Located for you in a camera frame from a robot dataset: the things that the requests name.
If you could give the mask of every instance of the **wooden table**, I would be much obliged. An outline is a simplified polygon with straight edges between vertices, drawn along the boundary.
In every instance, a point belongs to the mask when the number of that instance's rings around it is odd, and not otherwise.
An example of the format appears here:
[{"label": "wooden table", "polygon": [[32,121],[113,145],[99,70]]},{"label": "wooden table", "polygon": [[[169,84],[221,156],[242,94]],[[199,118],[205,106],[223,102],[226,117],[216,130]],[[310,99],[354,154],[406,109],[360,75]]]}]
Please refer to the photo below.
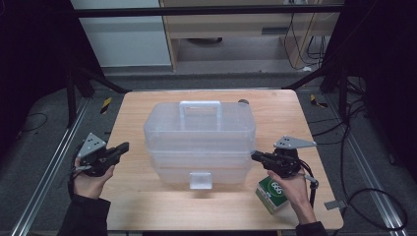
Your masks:
[{"label": "wooden table", "polygon": [[[250,102],[257,123],[257,150],[273,151],[283,135],[307,141],[310,130],[293,90],[171,90],[127,93],[108,146],[130,143],[106,183],[102,197],[112,202],[107,218],[109,230],[285,230],[294,229],[297,217],[285,206],[270,215],[255,194],[257,183],[267,177],[253,161],[246,181],[238,185],[214,184],[212,190],[190,190],[189,184],[165,184],[150,166],[143,126],[159,102],[219,100]],[[320,181],[315,212],[326,229],[338,229],[343,220],[338,209],[326,210],[334,200],[328,177],[315,147],[299,149],[300,157]]]}]

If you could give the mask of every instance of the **wall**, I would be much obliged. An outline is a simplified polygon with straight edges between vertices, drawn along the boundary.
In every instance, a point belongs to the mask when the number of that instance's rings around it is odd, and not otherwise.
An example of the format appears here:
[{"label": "wall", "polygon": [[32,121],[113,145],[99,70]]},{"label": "wall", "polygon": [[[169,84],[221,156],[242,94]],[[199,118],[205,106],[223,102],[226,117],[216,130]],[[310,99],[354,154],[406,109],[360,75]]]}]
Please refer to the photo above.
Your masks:
[{"label": "wall", "polygon": [[[159,7],[157,0],[72,0],[75,9]],[[80,19],[100,66],[170,66],[161,17]]]}]

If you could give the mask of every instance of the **hand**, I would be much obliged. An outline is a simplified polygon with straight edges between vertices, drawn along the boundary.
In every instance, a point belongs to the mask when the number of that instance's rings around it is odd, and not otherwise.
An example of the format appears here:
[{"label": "hand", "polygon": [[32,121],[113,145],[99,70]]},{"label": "hand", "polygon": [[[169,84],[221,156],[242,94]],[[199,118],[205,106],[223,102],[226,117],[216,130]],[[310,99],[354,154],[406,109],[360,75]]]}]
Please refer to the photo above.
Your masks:
[{"label": "hand", "polygon": [[[75,166],[80,166],[80,159],[76,158]],[[114,165],[110,166],[103,176],[90,177],[81,170],[74,172],[74,194],[97,200],[103,190],[105,182],[113,176]]]},{"label": "hand", "polygon": [[282,179],[275,172],[271,170],[268,171],[269,177],[282,187],[285,197],[290,201],[291,207],[297,214],[300,224],[317,221],[308,199],[307,184],[304,174],[304,169],[301,169],[297,175],[291,178]]}]

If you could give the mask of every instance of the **black sleeve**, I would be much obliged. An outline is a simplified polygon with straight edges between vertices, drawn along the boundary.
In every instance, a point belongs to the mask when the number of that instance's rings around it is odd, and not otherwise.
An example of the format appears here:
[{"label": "black sleeve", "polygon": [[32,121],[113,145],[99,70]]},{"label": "black sleeve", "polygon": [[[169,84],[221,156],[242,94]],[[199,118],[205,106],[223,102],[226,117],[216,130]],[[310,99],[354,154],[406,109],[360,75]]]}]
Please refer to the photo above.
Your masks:
[{"label": "black sleeve", "polygon": [[328,236],[321,222],[299,224],[295,228],[297,236]]},{"label": "black sleeve", "polygon": [[107,236],[110,202],[74,195],[58,236]]}]

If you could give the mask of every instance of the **plastic storage box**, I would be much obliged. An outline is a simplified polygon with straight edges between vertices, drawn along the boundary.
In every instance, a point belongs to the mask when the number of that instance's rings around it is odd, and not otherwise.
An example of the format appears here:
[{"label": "plastic storage box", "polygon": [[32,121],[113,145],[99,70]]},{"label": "plastic storage box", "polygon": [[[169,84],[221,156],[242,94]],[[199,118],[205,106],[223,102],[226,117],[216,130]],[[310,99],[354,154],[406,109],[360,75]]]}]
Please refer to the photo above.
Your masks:
[{"label": "plastic storage box", "polygon": [[191,189],[243,182],[256,149],[255,120],[243,102],[159,103],[144,131],[159,178]]}]

